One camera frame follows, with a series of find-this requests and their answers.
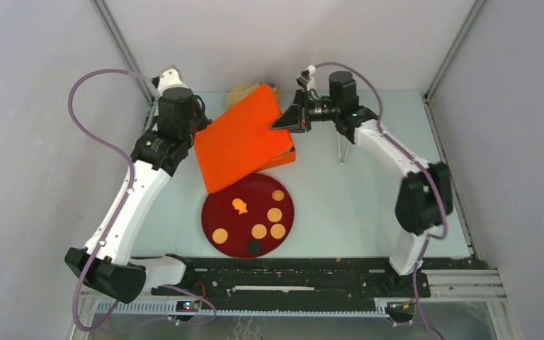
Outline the orange compartment cookie box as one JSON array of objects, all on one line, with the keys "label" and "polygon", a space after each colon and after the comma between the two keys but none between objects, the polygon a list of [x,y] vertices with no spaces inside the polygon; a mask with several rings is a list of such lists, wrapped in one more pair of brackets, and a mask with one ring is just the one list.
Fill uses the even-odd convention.
[{"label": "orange compartment cookie box", "polygon": [[296,150],[295,147],[291,147],[288,151],[278,155],[277,157],[272,158],[264,165],[260,166],[257,171],[264,171],[271,169],[277,166],[282,166],[285,164],[292,163],[296,160]]}]

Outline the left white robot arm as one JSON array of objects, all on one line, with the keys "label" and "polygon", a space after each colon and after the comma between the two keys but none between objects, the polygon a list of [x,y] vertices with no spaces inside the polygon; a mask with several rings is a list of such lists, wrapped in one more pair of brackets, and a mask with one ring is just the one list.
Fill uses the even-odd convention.
[{"label": "left white robot arm", "polygon": [[210,123],[200,96],[186,86],[161,91],[156,130],[147,131],[130,154],[130,169],[96,233],[64,261],[82,283],[119,302],[130,303],[144,290],[169,285],[187,295],[196,285],[180,256],[134,259],[132,246],[155,199],[188,156],[196,133]]}]

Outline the dark red round plate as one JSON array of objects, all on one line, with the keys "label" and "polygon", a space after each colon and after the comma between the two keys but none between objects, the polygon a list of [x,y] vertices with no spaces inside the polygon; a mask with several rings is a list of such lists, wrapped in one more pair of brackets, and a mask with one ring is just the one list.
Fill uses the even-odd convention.
[{"label": "dark red round plate", "polygon": [[[281,202],[272,199],[272,192],[282,190]],[[241,198],[248,213],[239,215],[232,200]],[[237,259],[252,259],[269,254],[289,237],[295,221],[295,204],[289,190],[265,174],[249,174],[216,193],[207,195],[201,210],[200,223],[209,243],[220,253]],[[247,242],[257,239],[261,253],[251,256]]]}]

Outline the orange box lid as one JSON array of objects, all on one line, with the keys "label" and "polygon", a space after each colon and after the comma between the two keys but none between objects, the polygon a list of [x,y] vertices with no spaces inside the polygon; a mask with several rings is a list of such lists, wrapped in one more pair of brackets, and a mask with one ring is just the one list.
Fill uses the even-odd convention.
[{"label": "orange box lid", "polygon": [[287,130],[272,130],[281,108],[264,84],[197,133],[194,149],[206,191],[226,188],[294,147]]}]

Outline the metal serving tongs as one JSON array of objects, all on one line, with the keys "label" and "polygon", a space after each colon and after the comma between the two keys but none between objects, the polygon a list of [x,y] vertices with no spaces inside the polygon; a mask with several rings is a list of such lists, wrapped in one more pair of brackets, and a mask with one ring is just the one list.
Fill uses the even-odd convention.
[{"label": "metal serving tongs", "polygon": [[349,155],[350,146],[351,146],[351,142],[349,141],[349,139],[338,132],[337,133],[337,147],[338,147],[338,155],[339,155],[340,164],[344,164],[346,162]]}]

